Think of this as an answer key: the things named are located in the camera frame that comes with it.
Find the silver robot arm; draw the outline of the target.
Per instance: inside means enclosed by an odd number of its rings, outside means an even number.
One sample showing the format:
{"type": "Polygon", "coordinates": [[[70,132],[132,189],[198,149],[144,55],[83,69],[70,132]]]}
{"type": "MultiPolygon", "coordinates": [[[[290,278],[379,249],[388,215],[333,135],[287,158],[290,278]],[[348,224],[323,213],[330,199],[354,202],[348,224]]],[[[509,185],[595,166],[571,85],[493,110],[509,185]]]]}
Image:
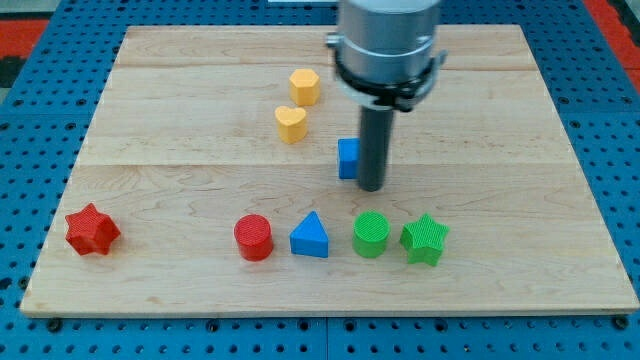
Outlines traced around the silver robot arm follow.
{"type": "Polygon", "coordinates": [[[447,52],[433,54],[440,0],[344,0],[326,37],[336,80],[359,106],[360,189],[380,190],[397,112],[408,113],[437,82],[447,52]]]}

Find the black pusher mount ring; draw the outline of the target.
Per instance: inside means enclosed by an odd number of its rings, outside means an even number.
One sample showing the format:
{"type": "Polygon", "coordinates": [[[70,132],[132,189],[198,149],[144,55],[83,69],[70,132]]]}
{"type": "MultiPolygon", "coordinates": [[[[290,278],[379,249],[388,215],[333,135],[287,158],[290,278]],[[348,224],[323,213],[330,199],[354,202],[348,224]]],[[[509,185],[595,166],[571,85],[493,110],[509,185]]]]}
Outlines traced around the black pusher mount ring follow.
{"type": "Polygon", "coordinates": [[[402,83],[377,84],[357,77],[340,60],[340,51],[334,52],[334,73],[338,87],[362,107],[375,110],[411,112],[433,90],[439,70],[446,62],[447,50],[430,57],[426,69],[417,77],[402,83]]]}

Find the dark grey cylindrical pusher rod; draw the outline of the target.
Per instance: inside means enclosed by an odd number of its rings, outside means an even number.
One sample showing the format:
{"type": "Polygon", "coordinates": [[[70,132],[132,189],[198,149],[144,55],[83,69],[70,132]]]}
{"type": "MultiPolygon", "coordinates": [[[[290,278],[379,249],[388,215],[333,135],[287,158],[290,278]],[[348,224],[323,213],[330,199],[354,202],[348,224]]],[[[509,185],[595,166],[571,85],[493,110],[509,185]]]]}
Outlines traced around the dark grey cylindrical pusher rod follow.
{"type": "Polygon", "coordinates": [[[360,189],[374,192],[384,185],[394,112],[360,108],[357,180],[360,189]]]}

